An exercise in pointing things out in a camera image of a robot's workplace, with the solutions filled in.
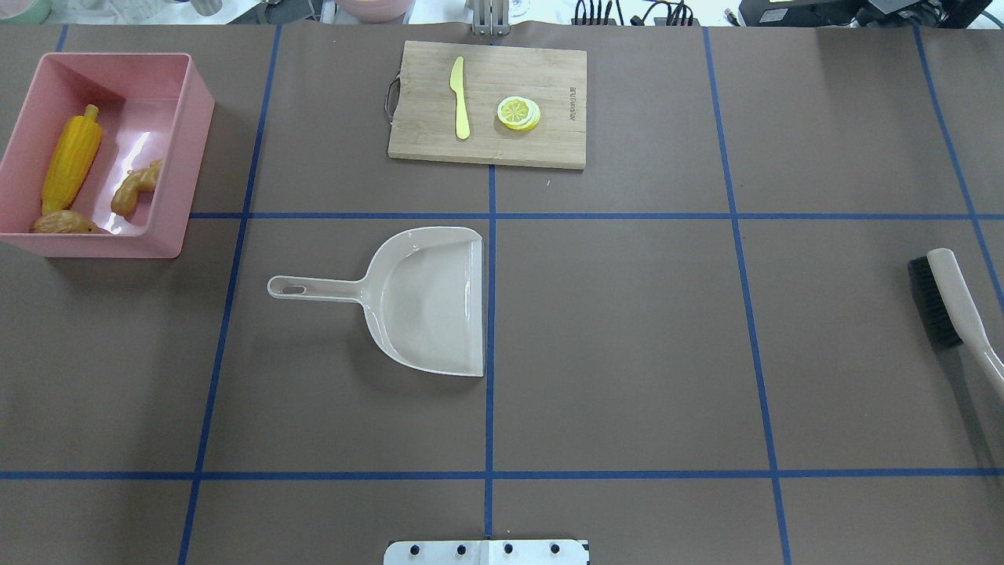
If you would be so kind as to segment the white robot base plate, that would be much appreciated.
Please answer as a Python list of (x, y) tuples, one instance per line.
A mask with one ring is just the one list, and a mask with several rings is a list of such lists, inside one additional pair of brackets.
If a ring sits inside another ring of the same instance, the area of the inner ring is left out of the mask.
[(398, 541), (384, 564), (589, 564), (588, 543), (575, 539)]

